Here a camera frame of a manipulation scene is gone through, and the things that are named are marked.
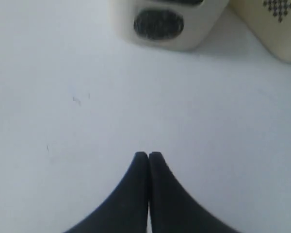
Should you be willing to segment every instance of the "white plastic device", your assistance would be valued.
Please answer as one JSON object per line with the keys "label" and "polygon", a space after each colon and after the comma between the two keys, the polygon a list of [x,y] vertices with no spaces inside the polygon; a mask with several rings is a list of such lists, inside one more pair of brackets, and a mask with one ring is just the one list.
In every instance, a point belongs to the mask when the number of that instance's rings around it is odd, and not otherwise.
{"label": "white plastic device", "polygon": [[231,0],[231,5],[271,53],[291,62],[291,0]]}
{"label": "white plastic device", "polygon": [[109,0],[111,20],[129,41],[191,50],[208,35],[228,0]]}

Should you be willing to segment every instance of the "beige container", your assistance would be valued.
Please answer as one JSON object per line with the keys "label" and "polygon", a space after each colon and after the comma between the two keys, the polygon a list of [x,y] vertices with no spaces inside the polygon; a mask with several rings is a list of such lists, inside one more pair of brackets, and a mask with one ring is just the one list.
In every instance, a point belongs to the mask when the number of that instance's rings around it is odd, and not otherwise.
{"label": "beige container", "polygon": [[118,34],[138,44],[191,50],[208,35],[228,0],[109,0]]}
{"label": "beige container", "polygon": [[231,0],[231,5],[271,53],[291,62],[291,0]]}

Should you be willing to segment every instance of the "checkered pattern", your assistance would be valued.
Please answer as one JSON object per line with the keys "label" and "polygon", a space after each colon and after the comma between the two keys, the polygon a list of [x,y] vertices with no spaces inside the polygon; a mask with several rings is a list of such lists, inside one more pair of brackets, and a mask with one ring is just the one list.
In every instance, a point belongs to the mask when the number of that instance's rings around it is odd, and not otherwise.
{"label": "checkered pattern", "polygon": [[289,0],[264,0],[263,6],[273,13],[278,22],[281,23],[283,19],[289,14],[291,10],[291,1]]}

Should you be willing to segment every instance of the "white tabletop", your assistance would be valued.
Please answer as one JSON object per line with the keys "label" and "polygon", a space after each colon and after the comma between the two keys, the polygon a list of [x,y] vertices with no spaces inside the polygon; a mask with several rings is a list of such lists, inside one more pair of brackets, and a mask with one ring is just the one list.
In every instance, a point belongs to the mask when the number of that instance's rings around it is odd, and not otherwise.
{"label": "white tabletop", "polygon": [[136,151],[244,233],[291,233],[291,65],[226,10],[196,52],[114,35],[106,1],[0,0],[0,233],[61,233]]}

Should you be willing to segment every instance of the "small mark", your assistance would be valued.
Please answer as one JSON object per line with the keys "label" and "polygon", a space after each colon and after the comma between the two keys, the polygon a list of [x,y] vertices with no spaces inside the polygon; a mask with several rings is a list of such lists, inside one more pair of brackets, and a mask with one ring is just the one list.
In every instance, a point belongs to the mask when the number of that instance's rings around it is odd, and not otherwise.
{"label": "small mark", "polygon": [[76,97],[73,97],[73,101],[74,101],[75,103],[77,103],[79,106],[82,105],[81,100],[79,100],[79,99],[76,98]]}

